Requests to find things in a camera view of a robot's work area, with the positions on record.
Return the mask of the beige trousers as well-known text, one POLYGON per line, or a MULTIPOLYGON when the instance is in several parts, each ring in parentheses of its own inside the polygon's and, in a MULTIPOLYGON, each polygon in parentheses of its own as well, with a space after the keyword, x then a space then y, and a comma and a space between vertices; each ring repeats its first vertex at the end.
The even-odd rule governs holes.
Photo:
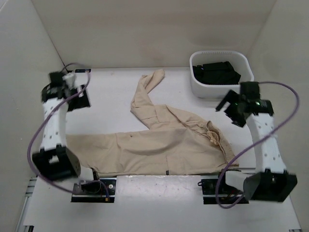
POLYGON ((238 167, 232 147, 209 120, 165 104, 153 104, 149 92, 164 78, 156 70, 139 79, 131 113, 144 131, 67 135, 69 149, 101 177, 117 175, 195 175, 238 167))

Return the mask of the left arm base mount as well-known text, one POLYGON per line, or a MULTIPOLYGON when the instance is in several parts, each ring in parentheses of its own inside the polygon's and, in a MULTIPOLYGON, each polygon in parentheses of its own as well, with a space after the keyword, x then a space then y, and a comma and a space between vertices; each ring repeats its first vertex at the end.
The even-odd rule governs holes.
POLYGON ((72 203, 114 203, 117 178, 101 178, 99 183, 74 184, 72 203))

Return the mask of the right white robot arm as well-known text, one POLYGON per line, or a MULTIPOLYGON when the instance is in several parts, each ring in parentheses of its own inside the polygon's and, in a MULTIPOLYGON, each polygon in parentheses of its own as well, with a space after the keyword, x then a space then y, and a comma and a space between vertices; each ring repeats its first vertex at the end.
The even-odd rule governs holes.
POLYGON ((236 188, 242 193, 229 205, 231 208, 242 199, 282 203, 297 185, 296 175, 287 171, 281 158, 275 133, 297 113, 300 105, 299 95, 292 87, 281 84, 294 94, 295 107, 283 122, 275 126, 271 101, 261 99, 259 86, 259 82, 241 82, 239 93, 228 91, 215 108, 216 111, 220 111, 229 103, 225 114, 232 120, 232 124, 238 127, 247 125, 253 141, 252 145, 238 153, 218 176, 215 200, 221 208, 225 206, 220 202, 219 191, 228 193, 236 188), (255 173, 249 175, 231 170, 230 166, 250 149, 254 149, 255 153, 255 173))

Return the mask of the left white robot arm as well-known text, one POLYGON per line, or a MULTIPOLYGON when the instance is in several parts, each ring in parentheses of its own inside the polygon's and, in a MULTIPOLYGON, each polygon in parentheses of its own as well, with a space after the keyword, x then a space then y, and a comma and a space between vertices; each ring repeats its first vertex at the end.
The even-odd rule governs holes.
POLYGON ((32 154, 32 161, 39 173, 50 181, 79 178, 85 180, 86 190, 97 193, 101 181, 93 177, 92 169, 80 164, 66 142, 66 114, 90 107, 86 86, 76 85, 73 72, 51 72, 49 78, 50 83, 41 92, 44 112, 42 142, 39 151, 32 154))

